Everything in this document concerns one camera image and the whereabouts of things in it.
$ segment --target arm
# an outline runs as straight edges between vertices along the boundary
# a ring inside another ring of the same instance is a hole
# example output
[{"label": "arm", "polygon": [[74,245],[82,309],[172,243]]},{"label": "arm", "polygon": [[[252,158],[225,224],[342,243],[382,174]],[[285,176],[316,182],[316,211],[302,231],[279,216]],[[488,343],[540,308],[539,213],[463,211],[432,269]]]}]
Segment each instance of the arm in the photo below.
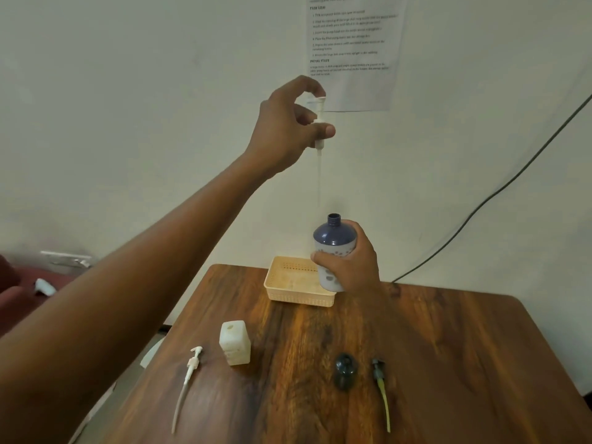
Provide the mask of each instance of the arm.
[{"label": "arm", "polygon": [[208,185],[70,283],[0,340],[3,442],[66,442],[174,307],[242,206],[307,146],[335,134],[295,105],[299,77],[261,104],[245,153]]},{"label": "arm", "polygon": [[378,278],[372,244],[357,223],[348,223],[358,233],[356,249],[352,253],[341,258],[317,252],[311,258],[331,270],[346,291],[358,297],[362,312],[371,317],[383,316],[383,320],[377,322],[388,324],[388,328],[375,330],[374,339],[381,349],[388,349],[384,360],[396,374],[397,386],[426,442],[516,442],[453,370],[438,359],[430,344],[411,327],[396,306],[388,302],[386,290]]}]

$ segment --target table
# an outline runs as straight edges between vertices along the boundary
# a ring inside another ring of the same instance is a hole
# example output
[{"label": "table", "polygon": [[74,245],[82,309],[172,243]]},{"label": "table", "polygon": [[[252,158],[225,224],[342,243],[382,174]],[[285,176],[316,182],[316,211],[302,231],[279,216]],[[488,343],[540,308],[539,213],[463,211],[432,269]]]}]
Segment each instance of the table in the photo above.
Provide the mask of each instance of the table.
[{"label": "table", "polygon": [[[118,413],[106,442],[423,443],[386,368],[392,433],[372,380],[369,318],[352,297],[331,308],[272,302],[267,270],[209,268]],[[513,297],[390,285],[390,299],[460,379],[525,443],[592,442],[592,413],[522,304]],[[242,319],[251,363],[230,367],[222,322]],[[203,346],[177,432],[171,421],[190,348]],[[349,393],[334,388],[338,353],[358,359]]]}]

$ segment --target person's left arm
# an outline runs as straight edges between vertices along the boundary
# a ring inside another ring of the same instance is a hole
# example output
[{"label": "person's left arm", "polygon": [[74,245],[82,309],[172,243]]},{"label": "person's left arm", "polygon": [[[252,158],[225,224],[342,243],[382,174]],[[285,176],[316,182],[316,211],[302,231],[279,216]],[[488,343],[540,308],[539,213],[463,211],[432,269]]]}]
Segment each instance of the person's left arm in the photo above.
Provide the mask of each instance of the person's left arm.
[{"label": "person's left arm", "polygon": [[173,309],[248,198],[335,128],[294,104],[298,77],[261,104],[245,153],[0,340],[2,442],[67,442]]}]

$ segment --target floor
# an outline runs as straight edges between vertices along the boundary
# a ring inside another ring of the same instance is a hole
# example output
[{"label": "floor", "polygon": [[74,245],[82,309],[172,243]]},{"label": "floor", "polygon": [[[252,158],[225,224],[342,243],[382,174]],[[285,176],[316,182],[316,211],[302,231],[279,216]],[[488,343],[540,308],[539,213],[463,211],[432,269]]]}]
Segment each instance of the floor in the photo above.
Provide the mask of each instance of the floor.
[{"label": "floor", "polygon": [[140,366],[140,361],[146,352],[148,352],[148,350],[163,336],[164,335],[160,334],[155,335],[152,340],[150,340],[150,343],[144,348],[142,353],[138,355],[138,358],[136,358],[129,368],[121,374],[121,377],[117,380],[117,385],[115,386],[113,394],[86,425],[85,429],[76,440],[76,444],[100,444],[103,441],[117,411],[123,402],[125,402],[125,399],[134,386],[136,386],[136,382],[140,378],[140,375],[144,372],[144,369]]}]

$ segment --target square plastic container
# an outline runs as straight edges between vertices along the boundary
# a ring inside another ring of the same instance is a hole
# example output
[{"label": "square plastic container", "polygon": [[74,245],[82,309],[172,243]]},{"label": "square plastic container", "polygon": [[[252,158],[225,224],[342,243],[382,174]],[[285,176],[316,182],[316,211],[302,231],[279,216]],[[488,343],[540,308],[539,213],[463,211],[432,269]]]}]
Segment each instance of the square plastic container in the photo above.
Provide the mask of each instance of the square plastic container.
[{"label": "square plastic container", "polygon": [[309,259],[275,257],[263,286],[272,301],[309,306],[333,306],[335,293],[319,283],[317,265]]}]

